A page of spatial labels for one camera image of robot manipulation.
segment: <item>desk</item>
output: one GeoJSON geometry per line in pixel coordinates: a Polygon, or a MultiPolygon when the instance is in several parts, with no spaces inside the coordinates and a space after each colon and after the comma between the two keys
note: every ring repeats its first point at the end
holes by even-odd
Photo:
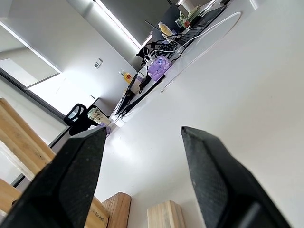
{"type": "MultiPolygon", "coordinates": [[[[101,201],[117,191],[131,195],[129,228],[146,228],[147,208],[167,200],[181,205],[186,227],[204,227],[180,135],[184,125],[218,136],[291,225],[303,227],[303,2],[232,0],[213,24],[237,11],[240,21],[216,46],[160,93],[163,81],[107,138],[95,195],[101,201]]],[[[211,38],[192,43],[166,80],[211,38]]]]}

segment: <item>fluorescent light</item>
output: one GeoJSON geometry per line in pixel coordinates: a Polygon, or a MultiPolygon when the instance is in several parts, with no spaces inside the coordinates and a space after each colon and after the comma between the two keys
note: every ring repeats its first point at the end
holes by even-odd
{"type": "Polygon", "coordinates": [[[57,67],[55,67],[52,63],[50,63],[46,58],[44,58],[41,54],[39,54],[34,48],[32,48],[27,42],[25,42],[20,36],[18,36],[15,32],[13,32],[9,27],[7,27],[2,21],[0,21],[0,25],[4,27],[14,38],[19,40],[24,46],[34,52],[39,58],[41,58],[46,64],[48,64],[51,68],[56,70],[58,73],[62,73],[57,67]]]}
{"type": "Polygon", "coordinates": [[[250,1],[250,3],[251,3],[252,7],[253,7],[255,10],[257,10],[257,8],[258,8],[257,2],[256,2],[255,0],[249,0],[249,1],[250,1]]]}
{"type": "Polygon", "coordinates": [[[141,49],[149,42],[149,40],[152,38],[152,35],[148,36],[148,38],[143,42],[141,45],[141,49]]]}
{"type": "Polygon", "coordinates": [[[131,35],[131,33],[122,25],[122,23],[120,23],[120,21],[113,15],[113,13],[100,0],[97,0],[96,3],[110,18],[110,20],[108,20],[108,21],[112,22],[111,24],[113,25],[113,27],[119,28],[119,30],[121,30],[125,34],[125,37],[127,39],[129,39],[131,41],[131,43],[133,43],[133,45],[135,45],[137,50],[139,51],[141,49],[140,43],[131,35]]]}

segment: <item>white wall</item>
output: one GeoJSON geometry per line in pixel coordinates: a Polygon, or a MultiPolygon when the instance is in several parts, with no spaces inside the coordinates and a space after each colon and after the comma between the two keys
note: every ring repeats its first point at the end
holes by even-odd
{"type": "Polygon", "coordinates": [[[0,2],[0,18],[8,16],[11,3],[12,3],[12,0],[1,0],[1,2],[0,2]]]}
{"type": "MultiPolygon", "coordinates": [[[[30,127],[50,144],[65,126],[44,112],[16,90],[0,80],[0,97],[4,97],[30,127]]],[[[0,151],[0,178],[11,184],[21,172],[0,151]]]]}
{"type": "Polygon", "coordinates": [[[14,0],[6,26],[94,97],[114,109],[127,83],[118,73],[133,67],[63,0],[14,0]],[[97,58],[103,60],[99,70],[97,58]]]}
{"type": "Polygon", "coordinates": [[[109,26],[105,13],[92,0],[66,0],[85,18],[96,31],[104,37],[135,69],[140,69],[141,58],[138,50],[125,40],[124,36],[109,26]]]}

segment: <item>desk clutter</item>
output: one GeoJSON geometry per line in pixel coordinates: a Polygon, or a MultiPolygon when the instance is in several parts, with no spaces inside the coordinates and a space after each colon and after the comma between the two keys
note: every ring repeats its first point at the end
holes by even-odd
{"type": "Polygon", "coordinates": [[[91,126],[105,126],[110,134],[109,118],[96,106],[86,108],[83,104],[76,104],[65,116],[64,122],[71,127],[71,136],[88,130],[91,126]]]}

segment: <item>ceiling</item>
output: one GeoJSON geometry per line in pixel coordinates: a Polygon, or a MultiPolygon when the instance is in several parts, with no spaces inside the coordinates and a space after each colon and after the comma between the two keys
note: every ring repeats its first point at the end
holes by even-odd
{"type": "Polygon", "coordinates": [[[25,46],[14,38],[5,28],[0,26],[0,52],[10,51],[25,46]]]}

